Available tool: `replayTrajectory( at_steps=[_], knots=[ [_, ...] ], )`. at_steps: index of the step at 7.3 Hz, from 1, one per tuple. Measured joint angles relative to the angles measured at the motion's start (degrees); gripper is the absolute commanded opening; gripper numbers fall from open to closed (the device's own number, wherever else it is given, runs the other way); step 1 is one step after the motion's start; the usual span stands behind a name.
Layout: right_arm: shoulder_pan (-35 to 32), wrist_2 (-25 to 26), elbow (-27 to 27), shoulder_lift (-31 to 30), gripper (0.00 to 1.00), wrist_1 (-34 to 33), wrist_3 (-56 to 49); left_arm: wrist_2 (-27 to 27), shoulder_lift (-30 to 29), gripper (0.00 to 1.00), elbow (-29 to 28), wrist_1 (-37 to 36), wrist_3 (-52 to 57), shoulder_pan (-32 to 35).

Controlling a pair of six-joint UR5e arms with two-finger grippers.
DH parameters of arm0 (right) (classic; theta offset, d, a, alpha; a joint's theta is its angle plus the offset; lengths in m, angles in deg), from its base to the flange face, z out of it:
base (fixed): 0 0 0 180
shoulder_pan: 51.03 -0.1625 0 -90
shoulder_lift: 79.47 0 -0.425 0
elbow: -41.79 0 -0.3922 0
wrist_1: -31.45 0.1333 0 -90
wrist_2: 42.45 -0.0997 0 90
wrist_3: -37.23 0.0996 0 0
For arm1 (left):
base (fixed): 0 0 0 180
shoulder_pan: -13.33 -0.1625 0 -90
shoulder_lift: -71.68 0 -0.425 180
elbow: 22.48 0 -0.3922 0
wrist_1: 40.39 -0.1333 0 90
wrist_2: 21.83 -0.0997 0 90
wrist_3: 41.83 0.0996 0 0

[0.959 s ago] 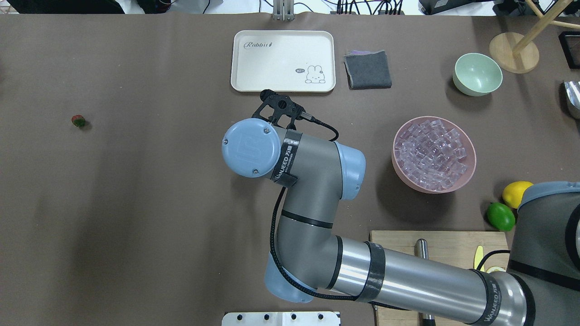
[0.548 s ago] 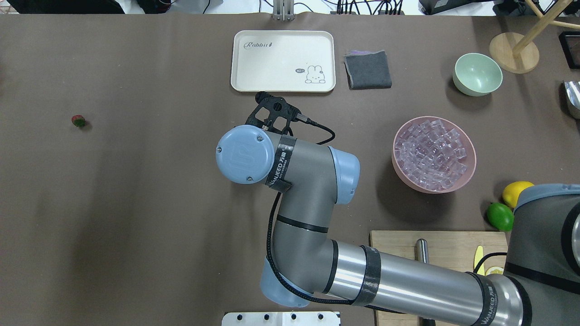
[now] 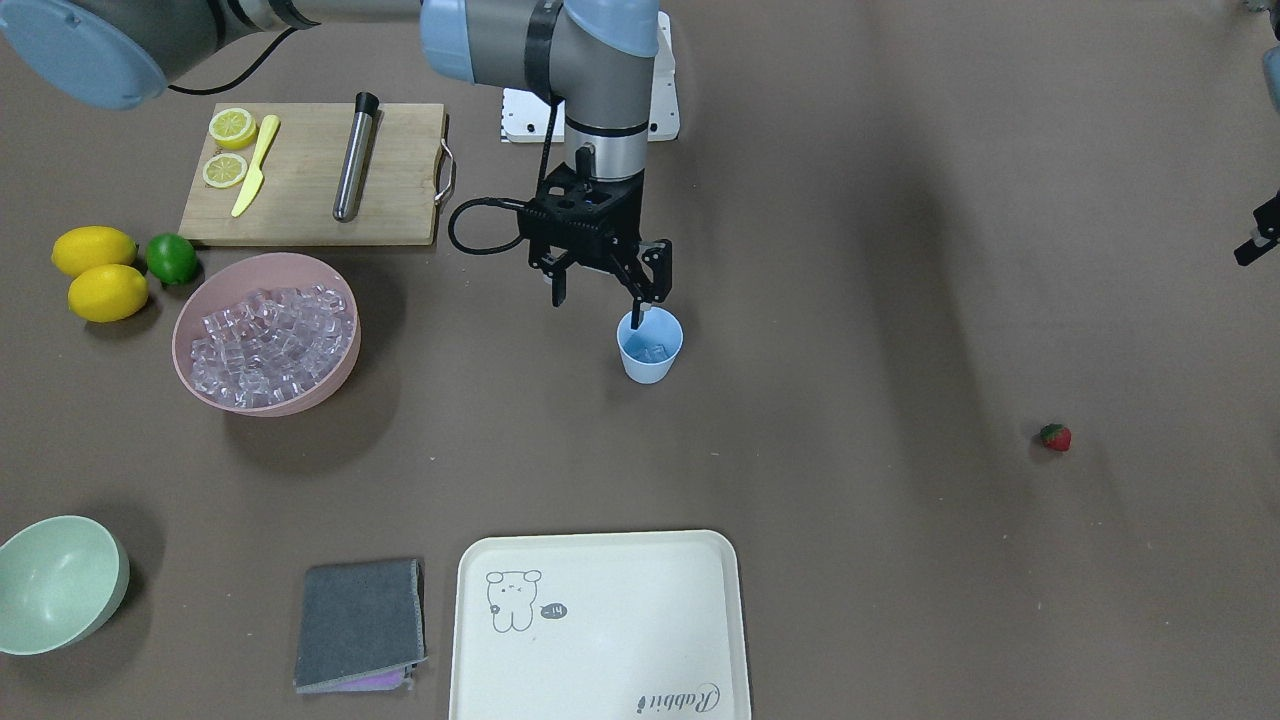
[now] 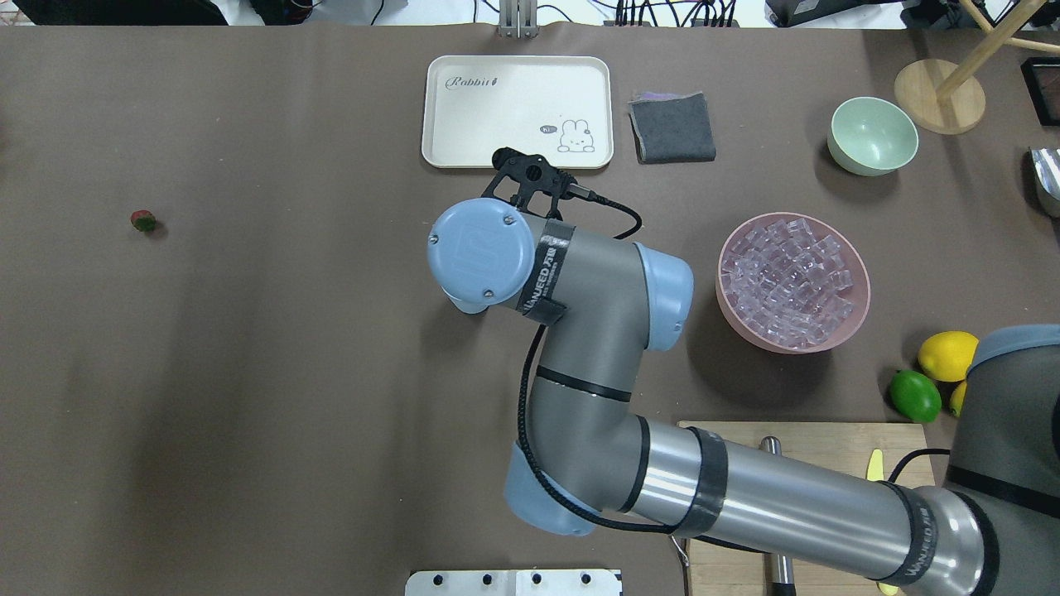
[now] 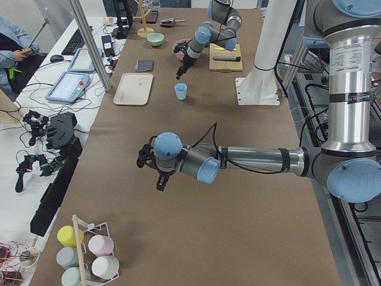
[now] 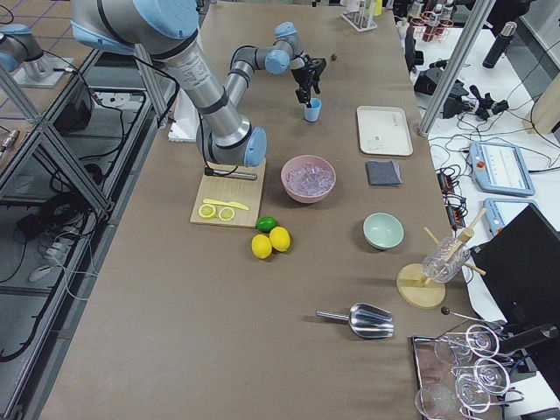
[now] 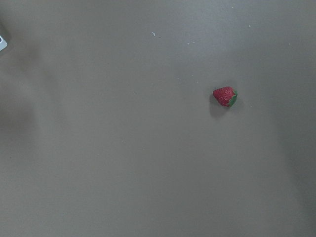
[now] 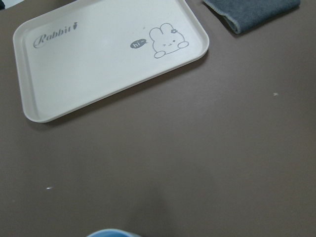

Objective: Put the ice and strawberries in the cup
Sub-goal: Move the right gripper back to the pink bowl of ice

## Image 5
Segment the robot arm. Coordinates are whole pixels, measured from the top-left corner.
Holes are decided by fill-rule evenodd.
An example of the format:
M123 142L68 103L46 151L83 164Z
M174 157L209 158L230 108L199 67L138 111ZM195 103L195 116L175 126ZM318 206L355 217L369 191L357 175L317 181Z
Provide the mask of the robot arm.
M269 2L267 15L258 43L253 69L246 78L237 78L236 92L239 104L272 105L270 103L271 71L276 69L278 53L283 41L276 43L280 24L286 24L286 11L279 28L271 38L268 30L275 24L277 1ZM263 149L217 146L217 122L193 145L183 144L175 133L164 132L152 136L139 150L137 166L157 170L157 190L164 191L169 177L183 172L198 181L211 184L220 169L234 166L264 175L292 172L309 177L325 186L335 197L349 203L365 203L380 194L380 163L376 161L376 147L369 141L371 101L371 58L373 39L380 30L380 1L306 1L305 39L322 39L330 48L329 112L327 140L321 147L302 147L302 136L307 122L319 113L305 118L300 130L299 146ZM210 22L204 22L184 52L183 65L176 78L194 65L207 43L215 43L232 50L236 32L242 20L230 1L210 1L208 17L222 25L218 32ZM271 42L270 56L265 60L265 41ZM201 143L213 129L213 147Z
M197 28L193 39L187 44L176 45L174 52L182 51L184 54L183 64L176 73L177 80L195 64L208 43L216 44L228 51L233 51L238 43L236 34L242 26L242 18L230 1L210 1L208 18L208 21Z

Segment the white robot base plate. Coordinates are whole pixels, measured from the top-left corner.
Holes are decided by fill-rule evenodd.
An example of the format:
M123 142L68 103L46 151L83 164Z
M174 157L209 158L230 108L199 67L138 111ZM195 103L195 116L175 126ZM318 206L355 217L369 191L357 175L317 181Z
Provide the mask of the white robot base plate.
M236 97L239 105L280 105L277 84L273 76L269 80L249 80L244 77L235 79Z

